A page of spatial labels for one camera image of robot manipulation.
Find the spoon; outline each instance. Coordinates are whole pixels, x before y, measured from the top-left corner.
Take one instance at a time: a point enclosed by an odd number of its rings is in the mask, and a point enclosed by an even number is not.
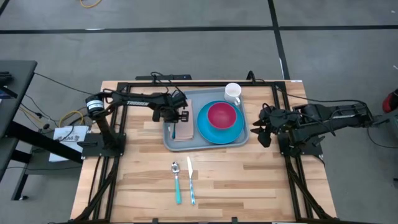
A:
[[[177,162],[172,163],[172,171],[175,174],[175,199],[177,204],[181,204],[180,184],[178,182],[178,172],[180,172],[180,168]]]

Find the black line on floor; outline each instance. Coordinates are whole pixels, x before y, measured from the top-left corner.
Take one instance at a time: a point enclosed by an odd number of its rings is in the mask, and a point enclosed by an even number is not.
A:
[[[398,25],[374,26],[281,26],[279,30],[383,30],[398,29]]]
[[[2,5],[0,7],[0,16],[1,16],[2,12],[4,12],[4,10],[6,9],[7,4],[8,4],[9,1],[10,0],[4,0],[4,2],[2,3]]]
[[[206,32],[273,30],[271,26],[148,27],[113,29],[0,30],[0,34],[114,34],[140,32]]]
[[[290,80],[289,69],[287,68],[284,45],[282,43],[282,37],[280,36],[278,20],[277,20],[277,17],[276,17],[274,1],[273,0],[268,0],[268,5],[269,5],[269,11],[271,13],[272,26],[274,27],[276,47],[278,49],[280,66],[281,66],[281,69],[282,69],[282,77],[283,77],[284,80]]]

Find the yellow cable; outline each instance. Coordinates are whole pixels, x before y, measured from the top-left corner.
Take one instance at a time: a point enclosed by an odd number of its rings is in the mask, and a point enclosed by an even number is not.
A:
[[[24,108],[18,108],[19,110],[27,113],[29,116],[31,116],[33,119],[35,119],[37,122],[39,122],[40,124],[43,124],[43,122],[41,120],[39,120],[38,118],[36,118],[36,116],[32,115],[32,113],[30,113],[29,111],[25,110]]]
[[[60,128],[61,128],[61,127],[62,127],[62,121],[63,121],[68,115],[70,115],[70,114],[75,114],[75,113],[78,114],[78,115],[80,115],[80,118],[81,118],[80,124],[83,124],[83,120],[84,120],[83,114],[82,114],[80,111],[71,111],[71,112],[65,114],[65,115],[60,119],[60,122],[58,123],[58,126],[60,126]]]
[[[89,8],[95,7],[95,6],[98,5],[101,1],[102,1],[102,0],[98,0],[96,3],[94,3],[94,4],[90,5],[90,6],[86,6],[86,5],[83,4],[83,0],[80,0],[80,4],[81,4],[81,6],[85,7],[86,9],[89,9]]]

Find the plastic tray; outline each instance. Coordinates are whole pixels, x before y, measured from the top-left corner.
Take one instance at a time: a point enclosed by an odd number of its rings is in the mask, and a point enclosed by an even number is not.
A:
[[[167,149],[171,151],[187,151],[187,150],[198,150],[198,149],[213,149],[220,147],[233,147],[242,146],[249,139],[248,133],[248,121],[246,120],[246,113],[244,111],[244,102],[242,96],[240,96],[241,104],[238,106],[241,110],[244,119],[244,127],[241,135],[233,142],[229,144],[213,144],[204,139],[197,128],[197,116],[200,109],[207,103],[215,100],[224,99],[225,87],[221,88],[210,88],[205,90],[188,90],[184,91],[188,99],[192,100],[192,112],[193,112],[193,139],[188,141],[173,141],[170,138],[169,123],[163,125],[163,143]]]

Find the black desk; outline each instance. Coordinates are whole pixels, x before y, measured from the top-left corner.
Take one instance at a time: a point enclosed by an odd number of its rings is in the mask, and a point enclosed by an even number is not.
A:
[[[37,62],[35,61],[0,60],[0,72],[9,72],[13,77],[13,80],[7,84],[7,88],[17,94],[16,98],[2,100],[0,103],[0,181],[10,160],[26,164],[32,162],[35,164],[35,161],[48,161],[48,155],[51,152],[69,159],[69,162],[83,163],[80,152],[13,121],[18,107],[32,81],[36,66]],[[32,157],[32,154],[16,150],[18,140],[45,149],[46,151],[39,154],[40,159]],[[21,195],[28,175],[25,172],[26,170],[23,171],[16,192],[14,192],[14,200],[18,200],[18,195]]]

